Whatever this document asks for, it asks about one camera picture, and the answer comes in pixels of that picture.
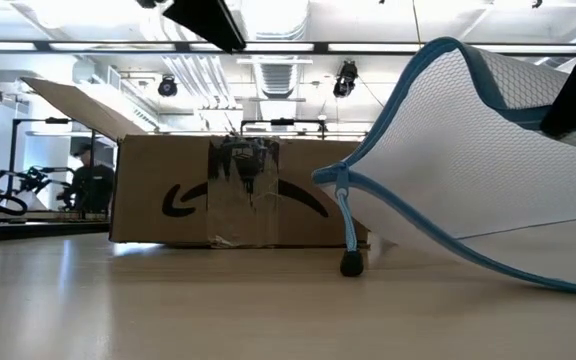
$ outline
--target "black frame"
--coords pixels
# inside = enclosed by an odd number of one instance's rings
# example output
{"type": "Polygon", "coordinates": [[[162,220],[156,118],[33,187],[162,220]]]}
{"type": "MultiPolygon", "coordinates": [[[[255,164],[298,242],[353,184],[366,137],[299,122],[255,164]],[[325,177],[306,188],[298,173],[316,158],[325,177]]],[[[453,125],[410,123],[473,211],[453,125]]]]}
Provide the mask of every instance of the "black frame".
{"type": "MultiPolygon", "coordinates": [[[[68,118],[62,118],[62,119],[56,119],[56,118],[48,118],[48,119],[44,119],[44,120],[40,120],[40,119],[13,119],[12,120],[12,135],[11,135],[11,139],[10,139],[10,161],[8,163],[8,171],[14,172],[15,171],[15,158],[17,156],[17,138],[19,137],[19,125],[21,123],[27,123],[27,122],[44,122],[46,124],[68,124],[71,122],[76,122],[76,120],[73,119],[68,119],[68,118]]],[[[95,131],[94,129],[91,129],[91,136],[90,136],[90,163],[95,164],[95,138],[97,137],[97,131],[95,131]]],[[[90,187],[88,189],[89,193],[92,193],[93,190],[93,186],[94,186],[94,181],[92,181],[93,178],[93,172],[90,171],[89,176],[89,181],[88,181],[88,186],[90,187]]],[[[8,186],[6,187],[6,195],[12,195],[12,188],[13,188],[13,178],[11,176],[8,177],[8,186]]],[[[81,218],[82,219],[86,219],[86,212],[84,210],[81,211],[81,218]]]]}

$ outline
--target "pipe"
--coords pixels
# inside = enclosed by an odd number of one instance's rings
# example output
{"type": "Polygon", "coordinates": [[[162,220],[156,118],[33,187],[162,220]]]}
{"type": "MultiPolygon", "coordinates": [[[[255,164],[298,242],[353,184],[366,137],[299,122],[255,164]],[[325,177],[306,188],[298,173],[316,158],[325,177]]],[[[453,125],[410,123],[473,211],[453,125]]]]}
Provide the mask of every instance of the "pipe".
{"type": "Polygon", "coordinates": [[[235,100],[235,96],[232,94],[232,90],[230,89],[230,84],[226,79],[226,73],[224,72],[223,66],[221,66],[221,61],[218,57],[213,56],[208,59],[208,67],[217,75],[219,85],[223,87],[224,94],[226,95],[226,99],[228,101],[228,106],[231,108],[237,107],[237,101],[235,100]]]}
{"type": "Polygon", "coordinates": [[[186,75],[184,75],[183,72],[175,65],[171,58],[168,56],[162,56],[161,60],[164,62],[166,67],[168,67],[168,70],[170,70],[172,75],[179,79],[179,82],[186,89],[188,94],[190,94],[194,102],[200,103],[202,107],[209,105],[206,99],[203,99],[201,95],[192,86],[190,86],[190,80],[188,80],[186,75]]]}
{"type": "MultiPolygon", "coordinates": [[[[186,35],[186,32],[180,33],[179,29],[181,29],[181,28],[179,26],[177,26],[175,23],[173,23],[172,21],[166,20],[161,14],[159,16],[159,21],[162,24],[163,33],[167,37],[168,40],[172,40],[172,41],[187,40],[187,37],[189,35],[186,35]]],[[[200,86],[207,94],[209,94],[209,101],[212,102],[212,100],[214,98],[212,96],[212,94],[214,92],[216,92],[217,96],[220,98],[219,104],[228,104],[229,98],[234,99],[232,94],[230,94],[230,91],[229,91],[230,89],[227,86],[222,86],[222,84],[217,79],[217,77],[216,77],[217,72],[216,71],[210,71],[210,69],[206,67],[206,63],[204,63],[205,60],[203,58],[196,58],[195,57],[193,60],[191,60],[190,58],[183,57],[183,60],[186,63],[186,65],[189,67],[190,71],[196,72],[196,74],[199,76],[199,78],[197,79],[198,86],[200,86]],[[207,76],[210,78],[210,81],[213,83],[213,87],[214,87],[215,91],[213,91],[211,89],[210,85],[206,82],[204,75],[203,75],[201,70],[203,70],[207,74],[207,76]]]]}
{"type": "Polygon", "coordinates": [[[180,72],[184,74],[186,77],[186,81],[188,84],[200,95],[204,98],[205,101],[208,102],[208,107],[213,107],[214,103],[216,102],[214,99],[210,98],[210,94],[206,91],[206,89],[202,88],[199,85],[199,80],[197,79],[197,75],[192,72],[192,70],[188,67],[187,62],[183,61],[181,57],[172,58],[173,64],[179,69],[180,72]]]}
{"type": "Polygon", "coordinates": [[[215,74],[215,72],[210,69],[210,67],[208,66],[209,62],[206,60],[206,58],[205,57],[195,57],[195,62],[197,62],[201,66],[201,68],[203,69],[203,73],[208,75],[208,77],[210,78],[210,81],[212,82],[213,87],[215,88],[215,90],[219,94],[219,106],[225,107],[225,108],[229,107],[228,98],[227,98],[226,94],[224,93],[223,88],[219,84],[219,80],[217,79],[217,74],[215,74]]]}

